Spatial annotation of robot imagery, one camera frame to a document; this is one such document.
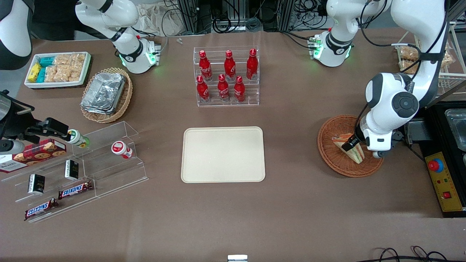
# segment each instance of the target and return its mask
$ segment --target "aluminum foil container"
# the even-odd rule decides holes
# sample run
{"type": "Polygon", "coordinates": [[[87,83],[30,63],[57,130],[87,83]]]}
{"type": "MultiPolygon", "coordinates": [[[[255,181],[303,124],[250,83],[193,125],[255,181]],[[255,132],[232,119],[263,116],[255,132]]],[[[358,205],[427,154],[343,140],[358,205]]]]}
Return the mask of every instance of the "aluminum foil container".
{"type": "Polygon", "coordinates": [[[81,107],[92,113],[113,114],[126,79],[121,74],[99,73],[92,80],[81,107]]]}

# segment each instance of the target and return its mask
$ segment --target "beige tray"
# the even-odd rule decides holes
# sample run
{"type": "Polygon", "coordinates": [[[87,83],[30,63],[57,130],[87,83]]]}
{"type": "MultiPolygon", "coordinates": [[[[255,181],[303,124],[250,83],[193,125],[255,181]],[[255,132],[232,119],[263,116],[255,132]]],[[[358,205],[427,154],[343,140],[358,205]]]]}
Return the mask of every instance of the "beige tray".
{"type": "Polygon", "coordinates": [[[185,131],[183,182],[261,182],[264,178],[264,138],[260,127],[189,128],[185,131]]]}

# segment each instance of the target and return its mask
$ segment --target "white bag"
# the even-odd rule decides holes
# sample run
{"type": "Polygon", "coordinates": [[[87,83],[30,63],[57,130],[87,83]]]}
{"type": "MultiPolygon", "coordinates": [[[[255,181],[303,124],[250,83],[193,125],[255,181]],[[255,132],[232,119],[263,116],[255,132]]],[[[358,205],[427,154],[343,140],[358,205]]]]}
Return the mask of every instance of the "white bag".
{"type": "Polygon", "coordinates": [[[167,7],[163,1],[160,1],[155,4],[138,4],[136,6],[139,12],[139,21],[134,26],[135,29],[153,33],[159,36],[168,36],[178,35],[181,32],[185,31],[185,27],[181,20],[181,12],[176,9],[176,7],[167,7]]]}

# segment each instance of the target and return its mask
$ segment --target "blue packaged snack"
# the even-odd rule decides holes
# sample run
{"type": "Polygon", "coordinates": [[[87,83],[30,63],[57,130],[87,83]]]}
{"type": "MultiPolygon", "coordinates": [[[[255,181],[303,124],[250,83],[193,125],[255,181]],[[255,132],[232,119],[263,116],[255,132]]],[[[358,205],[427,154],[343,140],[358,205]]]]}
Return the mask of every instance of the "blue packaged snack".
{"type": "Polygon", "coordinates": [[[41,58],[41,60],[39,61],[39,64],[40,64],[42,67],[51,66],[52,63],[54,62],[54,59],[55,59],[54,56],[43,57],[43,58],[41,58]]]}
{"type": "Polygon", "coordinates": [[[45,67],[43,67],[40,71],[39,74],[37,75],[37,80],[35,81],[36,83],[43,83],[45,80],[45,67]]]}

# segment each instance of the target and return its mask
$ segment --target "yellow control panel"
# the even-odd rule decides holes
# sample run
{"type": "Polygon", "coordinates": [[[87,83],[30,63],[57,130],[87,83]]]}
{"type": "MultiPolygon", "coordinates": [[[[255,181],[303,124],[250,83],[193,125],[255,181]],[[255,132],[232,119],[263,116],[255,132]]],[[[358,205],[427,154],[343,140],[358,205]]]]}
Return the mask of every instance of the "yellow control panel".
{"type": "Polygon", "coordinates": [[[445,164],[442,152],[425,158],[437,198],[443,212],[462,211],[463,206],[459,200],[450,172],[445,164]]]}

